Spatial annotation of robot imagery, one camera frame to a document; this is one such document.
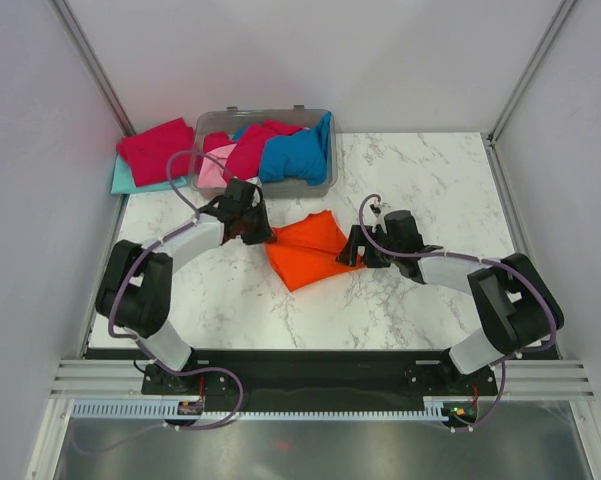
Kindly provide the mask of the orange t shirt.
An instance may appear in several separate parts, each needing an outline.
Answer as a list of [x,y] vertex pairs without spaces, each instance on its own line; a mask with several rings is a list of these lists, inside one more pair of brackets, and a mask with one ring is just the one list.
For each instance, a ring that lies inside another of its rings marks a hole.
[[353,267],[337,261],[347,238],[330,210],[309,214],[301,221],[273,231],[276,240],[265,245],[266,255],[289,292],[364,268],[361,257]]

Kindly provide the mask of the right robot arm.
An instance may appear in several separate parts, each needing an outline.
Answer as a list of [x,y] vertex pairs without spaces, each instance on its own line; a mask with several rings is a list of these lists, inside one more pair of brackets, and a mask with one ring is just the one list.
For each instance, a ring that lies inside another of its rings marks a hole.
[[436,285],[469,295],[480,327],[443,353],[438,381],[447,392],[463,392],[474,372],[529,348],[543,338],[549,347],[564,326],[556,299],[524,254],[479,260],[427,245],[408,210],[378,217],[375,226],[354,225],[337,261],[348,267],[396,266],[401,275],[422,285]]

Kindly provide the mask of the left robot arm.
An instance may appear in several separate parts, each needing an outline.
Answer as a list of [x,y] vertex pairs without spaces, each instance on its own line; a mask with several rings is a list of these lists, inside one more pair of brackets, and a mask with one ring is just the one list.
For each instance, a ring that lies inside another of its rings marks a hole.
[[120,240],[112,248],[96,295],[96,312],[108,334],[129,339],[165,370],[165,382],[188,393],[199,382],[195,351],[171,323],[172,278],[202,254],[239,238],[246,245],[273,243],[262,188],[231,179],[224,192],[161,237]]

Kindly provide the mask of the magenta t shirt in bin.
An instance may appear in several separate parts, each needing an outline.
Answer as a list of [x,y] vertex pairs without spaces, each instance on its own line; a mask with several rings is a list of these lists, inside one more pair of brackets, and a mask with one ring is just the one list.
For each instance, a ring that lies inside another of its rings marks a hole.
[[305,127],[265,120],[263,124],[252,124],[243,128],[233,139],[223,131],[206,135],[203,140],[203,152],[209,154],[217,147],[235,144],[224,167],[223,177],[228,182],[227,171],[229,171],[240,180],[249,180],[258,176],[261,158],[268,140],[278,136],[290,136],[302,130],[305,130]]

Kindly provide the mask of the pink t shirt in bin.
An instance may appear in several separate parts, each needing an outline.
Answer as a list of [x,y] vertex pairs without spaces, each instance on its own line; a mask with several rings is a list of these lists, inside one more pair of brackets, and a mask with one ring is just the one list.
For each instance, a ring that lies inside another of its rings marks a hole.
[[224,167],[234,148],[235,144],[228,144],[211,150],[209,154],[216,159],[216,162],[207,157],[203,159],[197,180],[199,190],[222,189],[227,186],[227,181],[223,177]]

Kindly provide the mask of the clear plastic storage bin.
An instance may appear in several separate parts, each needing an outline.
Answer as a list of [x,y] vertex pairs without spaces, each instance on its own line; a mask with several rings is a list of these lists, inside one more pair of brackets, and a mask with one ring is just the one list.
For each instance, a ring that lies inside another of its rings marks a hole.
[[189,185],[206,198],[232,178],[259,183],[267,198],[323,197],[337,179],[335,122],[325,109],[208,112],[194,149]]

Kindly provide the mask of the blue t shirt in bin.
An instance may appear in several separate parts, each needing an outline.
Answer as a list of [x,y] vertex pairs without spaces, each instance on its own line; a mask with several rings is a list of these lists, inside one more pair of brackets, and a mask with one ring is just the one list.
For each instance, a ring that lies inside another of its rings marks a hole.
[[331,119],[332,114],[327,112],[313,127],[268,140],[257,178],[262,183],[300,179],[310,187],[324,183],[328,173]]

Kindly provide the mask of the folded magenta t shirt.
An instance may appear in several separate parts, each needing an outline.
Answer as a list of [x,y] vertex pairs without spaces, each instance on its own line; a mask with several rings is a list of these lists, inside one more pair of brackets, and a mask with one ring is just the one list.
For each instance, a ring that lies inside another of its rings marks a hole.
[[176,153],[194,146],[194,129],[182,118],[125,137],[116,146],[117,153],[131,170],[136,187],[167,181],[167,162]]

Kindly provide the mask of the folded teal t shirt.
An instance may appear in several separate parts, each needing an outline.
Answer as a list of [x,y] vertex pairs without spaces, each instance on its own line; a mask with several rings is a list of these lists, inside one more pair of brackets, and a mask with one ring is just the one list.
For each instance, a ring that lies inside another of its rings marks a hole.
[[166,162],[128,163],[118,155],[115,159],[112,194],[141,194],[170,190]]

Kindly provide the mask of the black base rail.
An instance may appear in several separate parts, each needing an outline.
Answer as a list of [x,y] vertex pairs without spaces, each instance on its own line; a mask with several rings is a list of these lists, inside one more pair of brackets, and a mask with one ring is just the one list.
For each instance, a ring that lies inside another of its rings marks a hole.
[[202,394],[217,410],[354,410],[421,406],[425,397],[496,394],[492,371],[451,375],[436,350],[200,350],[176,377],[145,368],[145,395]]

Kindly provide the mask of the left aluminium frame post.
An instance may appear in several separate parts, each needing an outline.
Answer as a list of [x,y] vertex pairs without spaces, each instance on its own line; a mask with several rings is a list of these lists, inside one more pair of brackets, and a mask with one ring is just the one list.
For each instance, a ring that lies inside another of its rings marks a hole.
[[49,5],[63,26],[99,92],[104,97],[118,126],[125,136],[136,134],[136,130],[117,95],[104,67],[93,49],[84,29],[66,0],[50,0]]

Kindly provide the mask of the aluminium frame post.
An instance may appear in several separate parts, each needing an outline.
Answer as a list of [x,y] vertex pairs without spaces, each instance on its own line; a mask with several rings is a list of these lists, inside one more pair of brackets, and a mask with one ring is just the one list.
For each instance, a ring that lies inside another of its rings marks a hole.
[[488,134],[483,135],[488,148],[493,149],[508,126],[520,101],[530,87],[540,67],[543,65],[555,42],[558,40],[572,13],[579,5],[579,0],[561,0],[552,15],[547,27],[538,41],[533,53],[526,63],[522,74],[516,81],[504,107]]
[[99,92],[104,97],[118,126],[125,136],[136,134],[136,130],[117,95],[104,67],[93,49],[84,29],[66,0],[50,0],[49,5],[63,26]]

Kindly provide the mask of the right aluminium frame post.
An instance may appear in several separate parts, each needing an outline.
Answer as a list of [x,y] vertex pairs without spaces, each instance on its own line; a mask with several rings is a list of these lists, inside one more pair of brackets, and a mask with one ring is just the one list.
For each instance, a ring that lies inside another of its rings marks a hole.
[[504,107],[488,134],[483,135],[488,148],[493,149],[508,126],[520,101],[530,87],[540,67],[543,65],[555,42],[558,40],[572,13],[579,5],[579,0],[561,0],[552,15],[547,27],[538,41],[533,53],[526,63],[522,74],[516,81]]

